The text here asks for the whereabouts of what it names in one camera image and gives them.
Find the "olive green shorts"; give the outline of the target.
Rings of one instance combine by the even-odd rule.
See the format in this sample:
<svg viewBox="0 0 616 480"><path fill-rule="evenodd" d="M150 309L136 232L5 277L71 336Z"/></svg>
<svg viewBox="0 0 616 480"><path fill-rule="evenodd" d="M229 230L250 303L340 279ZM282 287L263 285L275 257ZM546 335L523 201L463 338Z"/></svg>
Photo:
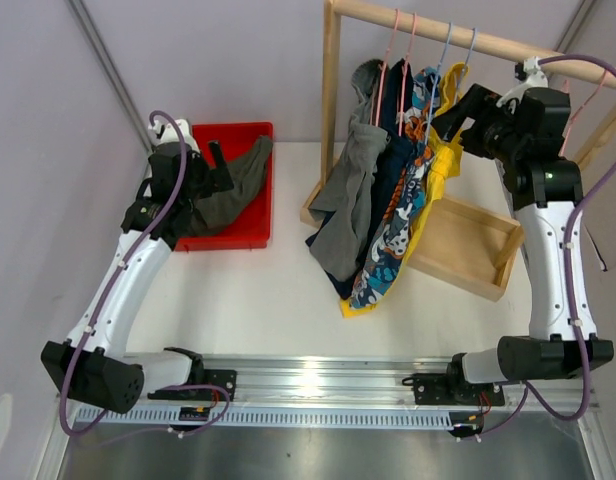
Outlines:
<svg viewBox="0 0 616 480"><path fill-rule="evenodd" d="M259 136L244 154L227 164L234 187L208 198L193 198L193 212L186 237L208 237L232 225L263 188L268 158L273 150L269 136Z"/></svg>

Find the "yellow shorts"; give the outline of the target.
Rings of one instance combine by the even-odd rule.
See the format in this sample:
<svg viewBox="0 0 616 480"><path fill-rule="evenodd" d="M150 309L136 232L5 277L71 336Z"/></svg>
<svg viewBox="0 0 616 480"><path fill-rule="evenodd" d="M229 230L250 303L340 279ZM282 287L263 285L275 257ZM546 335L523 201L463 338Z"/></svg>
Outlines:
<svg viewBox="0 0 616 480"><path fill-rule="evenodd" d="M426 86L426 90L430 93L430 96L434 73L435 70L428 67L413 76L413 79L417 84L424 84ZM436 110L440 105L440 84L441 81L438 86L437 99L435 102ZM460 161L463 153L463 148L459 144L458 135L456 135L454 139L449 143L443 142L439 139L437 133L432 128L428 145L434 151L435 156L431 162L431 165L428 167L427 173L424 176L424 192L426 196L426 204L421 213L417 215L412 225L411 240L401 267L408 262L410 256L412 255L417 244L419 243L423 235L424 227L427 222L428 216L432 210L433 203L441 199L444 194L446 180L449 177L457 177L460 174ZM375 309L378 305L377 304L375 308L366 312L349 314L347 308L344 306L344 303L347 299L340 302L342 315L345 317L353 317L356 315L367 313Z"/></svg>

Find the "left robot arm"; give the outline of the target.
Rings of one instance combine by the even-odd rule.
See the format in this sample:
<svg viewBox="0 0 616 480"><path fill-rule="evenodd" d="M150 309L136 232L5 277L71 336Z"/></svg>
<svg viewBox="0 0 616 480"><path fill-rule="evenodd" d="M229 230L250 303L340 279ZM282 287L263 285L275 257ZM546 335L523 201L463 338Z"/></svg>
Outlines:
<svg viewBox="0 0 616 480"><path fill-rule="evenodd" d="M162 143L149 157L151 175L126 210L113 261L78 324L61 342L49 341L41 361L60 394L71 400L125 414L142 397L153 400L216 402L204 390L203 358L167 347L130 354L127 341L156 274L200 215L197 200L232 189L219 142L208 144L212 160L198 147Z"/></svg>

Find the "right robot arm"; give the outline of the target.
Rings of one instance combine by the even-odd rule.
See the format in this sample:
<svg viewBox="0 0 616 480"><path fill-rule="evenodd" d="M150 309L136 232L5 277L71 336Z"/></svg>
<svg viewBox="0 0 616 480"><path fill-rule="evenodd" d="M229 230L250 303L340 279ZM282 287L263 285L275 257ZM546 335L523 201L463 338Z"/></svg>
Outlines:
<svg viewBox="0 0 616 480"><path fill-rule="evenodd" d="M523 228L531 285L525 336L503 336L496 347L457 354L444 380L456 403L477 396L481 384L588 379L614 357L599 338L587 305L581 265L583 187L578 165L560 150L570 116L567 93L530 87L506 100L474 84L433 121L444 140L459 137L463 149L499 161L512 211Z"/></svg>

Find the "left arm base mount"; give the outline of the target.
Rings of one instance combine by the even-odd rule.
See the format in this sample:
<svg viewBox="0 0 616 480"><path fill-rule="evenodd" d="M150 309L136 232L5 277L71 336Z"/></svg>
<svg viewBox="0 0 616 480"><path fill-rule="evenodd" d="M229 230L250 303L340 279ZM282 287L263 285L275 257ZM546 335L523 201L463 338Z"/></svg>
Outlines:
<svg viewBox="0 0 616 480"><path fill-rule="evenodd" d="M150 400L167 401L201 401L213 402L224 401L222 392L212 389L202 389L200 385L213 385L224 389L230 400L234 399L237 387L237 371L228 369L202 369L192 372L184 383L185 389L169 390L161 389L149 393Z"/></svg>

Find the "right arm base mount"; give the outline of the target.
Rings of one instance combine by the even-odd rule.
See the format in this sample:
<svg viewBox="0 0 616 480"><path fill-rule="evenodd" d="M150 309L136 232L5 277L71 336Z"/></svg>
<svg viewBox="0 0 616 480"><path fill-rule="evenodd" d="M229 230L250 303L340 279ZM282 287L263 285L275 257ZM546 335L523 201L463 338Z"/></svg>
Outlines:
<svg viewBox="0 0 616 480"><path fill-rule="evenodd" d="M413 391L415 403L424 406L496 406L505 404L503 388L492 383L471 384L441 373L415 373L401 380Z"/></svg>

